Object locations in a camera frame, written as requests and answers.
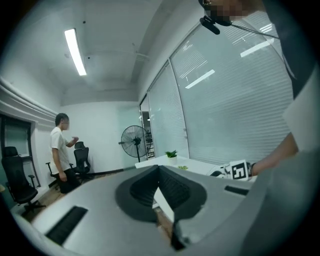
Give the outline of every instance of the man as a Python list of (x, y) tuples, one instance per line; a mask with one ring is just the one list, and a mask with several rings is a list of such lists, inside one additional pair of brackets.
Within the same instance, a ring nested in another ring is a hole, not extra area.
[[(296, 98), (303, 90), (311, 75), (314, 74), (317, 62), (302, 28), (291, 15), (274, 0), (199, 0), (199, 2), (209, 16), (222, 21), (237, 20), (256, 11), (263, 11), (268, 14), (270, 21), (275, 25), (280, 39), (283, 59), (291, 78), (293, 98), (295, 99), (289, 110), (286, 110), (286, 117), (290, 119), (289, 121), (286, 119), (286, 121), (288, 125), (291, 123), (293, 126), (297, 126), (298, 119), (306, 121), (306, 123), (312, 123), (310, 122), (312, 118), (307, 120), (301, 116), (297, 118), (295, 113), (293, 113), (296, 109), (303, 109), (303, 105), (306, 105), (305, 101), (302, 102), (300, 100), (298, 102)], [(304, 98), (310, 97), (313, 93), (318, 94), (319, 90), (315, 86), (310, 85), (308, 89), (303, 90)], [(314, 133), (312, 135), (307, 134), (309, 132), (306, 131), (307, 127), (304, 127), (304, 129), (304, 131), (300, 129), (299, 135), (296, 133), (295, 137), (292, 133), (289, 133), (270, 155), (255, 163), (252, 167), (253, 175), (258, 175), (263, 170), (275, 167), (281, 160), (294, 156), (299, 150), (310, 150), (310, 146), (301, 145), (298, 147), (296, 140), (299, 139), (300, 142), (310, 140), (311, 136), (313, 136), (313, 140), (319, 140), (319, 136)], [(318, 142), (316, 141), (313, 146), (319, 146)]]
[(60, 192), (67, 194), (80, 185), (74, 171), (70, 168), (67, 152), (67, 147), (72, 148), (79, 138), (72, 137), (73, 139), (68, 141), (63, 136), (62, 132), (69, 128), (69, 117), (66, 114), (58, 114), (55, 118), (55, 125), (56, 127), (50, 134), (50, 165), (52, 174), (56, 176)]

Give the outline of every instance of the floor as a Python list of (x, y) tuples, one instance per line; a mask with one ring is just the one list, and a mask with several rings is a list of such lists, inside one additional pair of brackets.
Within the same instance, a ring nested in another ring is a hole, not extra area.
[[(113, 174), (105, 174), (105, 175), (97, 175), (94, 177), (94, 179), (100, 179), (111, 175), (117, 175), (116, 173)], [(64, 197), (64, 194), (60, 193), (59, 186), (56, 184), (50, 188), (50, 190), (45, 193), (38, 201), (41, 205), (49, 206), (53, 204), (54, 202), (60, 200)], [(29, 212), (27, 214), (23, 214), (22, 216), (28, 221), (32, 222), (32, 220), (40, 214), (45, 208), (39, 208), (35, 209), (34, 212)], [(170, 243), (171, 237), (172, 237), (172, 231), (173, 231), (173, 224), (170, 222), (170, 220), (166, 217), (166, 215), (163, 213), (163, 211), (157, 207), (154, 209), (156, 215), (157, 215), (157, 228), (159, 232), (163, 234), (164, 239)]]

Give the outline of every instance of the window blind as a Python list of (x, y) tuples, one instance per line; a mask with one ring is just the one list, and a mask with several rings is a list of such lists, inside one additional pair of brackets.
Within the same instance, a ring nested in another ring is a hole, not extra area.
[(189, 158), (186, 125), (174, 72), (165, 64), (148, 91), (150, 123), (156, 157), (178, 151)]
[[(267, 16), (249, 20), (259, 31), (277, 34)], [(252, 29), (245, 21), (235, 24)], [(215, 35), (199, 27), (171, 57), (190, 158), (256, 162), (289, 133), (282, 115), (293, 100), (291, 81), (273, 47), (277, 39), (231, 26), (219, 29)]]

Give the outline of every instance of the ceiling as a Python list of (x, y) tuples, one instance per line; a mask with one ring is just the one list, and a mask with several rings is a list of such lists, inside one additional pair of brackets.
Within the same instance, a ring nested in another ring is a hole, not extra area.
[[(65, 95), (134, 90), (158, 32), (179, 2), (43, 0), (20, 24), (7, 52)], [(73, 28), (87, 76), (79, 76), (66, 42), (64, 31)]]

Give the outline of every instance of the standing fan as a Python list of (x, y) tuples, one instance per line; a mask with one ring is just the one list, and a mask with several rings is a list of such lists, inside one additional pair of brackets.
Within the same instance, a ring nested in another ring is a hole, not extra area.
[(121, 142), (123, 150), (131, 157), (140, 158), (144, 157), (150, 150), (151, 145), (146, 146), (145, 134), (147, 131), (137, 125), (133, 125), (124, 130), (121, 136)]

